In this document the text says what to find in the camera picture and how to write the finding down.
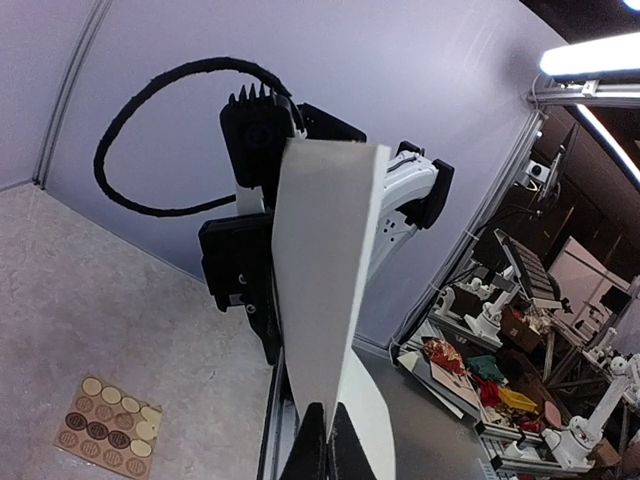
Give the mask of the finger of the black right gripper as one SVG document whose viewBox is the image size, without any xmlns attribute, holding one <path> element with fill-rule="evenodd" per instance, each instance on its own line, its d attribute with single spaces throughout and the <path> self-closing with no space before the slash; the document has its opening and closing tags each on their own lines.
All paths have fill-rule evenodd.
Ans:
<svg viewBox="0 0 640 480">
<path fill-rule="evenodd" d="M 298 105 L 307 139 L 366 142 L 366 134 L 345 121 L 307 103 Z"/>
</svg>

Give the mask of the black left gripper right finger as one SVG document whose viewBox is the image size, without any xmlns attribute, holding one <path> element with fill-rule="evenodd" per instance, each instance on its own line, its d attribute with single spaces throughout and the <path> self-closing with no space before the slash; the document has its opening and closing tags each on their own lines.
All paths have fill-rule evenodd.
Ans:
<svg viewBox="0 0 640 480">
<path fill-rule="evenodd" d="M 374 472 L 343 403 L 339 403 L 337 406 L 329 434 L 327 473 L 330 480 L 375 479 Z"/>
</svg>

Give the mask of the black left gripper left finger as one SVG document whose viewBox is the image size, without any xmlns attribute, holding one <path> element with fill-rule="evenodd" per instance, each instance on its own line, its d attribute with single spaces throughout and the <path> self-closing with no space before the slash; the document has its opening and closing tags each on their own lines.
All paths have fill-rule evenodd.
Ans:
<svg viewBox="0 0 640 480">
<path fill-rule="evenodd" d="M 324 480 L 326 448 L 323 405 L 310 403 L 285 464 L 284 480 Z"/>
</svg>

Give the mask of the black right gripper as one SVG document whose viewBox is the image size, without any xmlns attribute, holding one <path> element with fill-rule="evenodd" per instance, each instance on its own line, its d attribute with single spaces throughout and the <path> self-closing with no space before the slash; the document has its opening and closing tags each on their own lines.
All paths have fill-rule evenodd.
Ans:
<svg viewBox="0 0 640 480">
<path fill-rule="evenodd" d="M 257 213 L 209 220 L 199 232 L 202 269 L 217 308 L 245 309 L 266 361 L 278 362 L 282 347 L 271 250 L 273 216 Z"/>
</svg>

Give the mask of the beige lined letter paper top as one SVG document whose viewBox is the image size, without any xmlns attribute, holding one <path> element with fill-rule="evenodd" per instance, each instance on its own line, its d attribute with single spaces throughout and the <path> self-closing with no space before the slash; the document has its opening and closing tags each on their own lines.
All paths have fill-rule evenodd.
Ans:
<svg viewBox="0 0 640 480">
<path fill-rule="evenodd" d="M 384 145 L 293 140 L 282 165 L 273 226 L 285 363 L 300 411 L 333 423 L 367 281 L 383 182 Z"/>
</svg>

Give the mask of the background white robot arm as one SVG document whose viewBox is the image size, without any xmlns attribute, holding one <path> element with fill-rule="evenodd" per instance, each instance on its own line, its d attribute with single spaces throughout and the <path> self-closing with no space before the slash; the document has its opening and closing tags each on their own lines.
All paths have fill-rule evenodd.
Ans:
<svg viewBox="0 0 640 480">
<path fill-rule="evenodd" d="M 601 443 L 604 428 L 623 398 L 639 400 L 639 356 L 618 356 L 609 364 L 612 381 L 588 418 L 574 416 L 568 424 L 541 432 L 541 442 L 528 447 L 526 437 L 512 441 L 491 459 L 495 472 L 533 477 L 571 478 L 592 470 L 589 458 Z"/>
</svg>

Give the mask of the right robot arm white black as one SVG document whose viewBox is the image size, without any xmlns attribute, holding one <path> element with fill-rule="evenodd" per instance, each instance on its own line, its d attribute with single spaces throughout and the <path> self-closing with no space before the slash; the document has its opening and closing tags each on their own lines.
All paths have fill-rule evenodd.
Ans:
<svg viewBox="0 0 640 480">
<path fill-rule="evenodd" d="M 389 410 L 353 340 L 367 284 L 436 222 L 453 169 L 284 97 L 231 97 L 220 123 L 237 213 L 198 236 L 217 307 L 245 310 L 274 369 L 258 475 L 392 479 Z"/>
</svg>

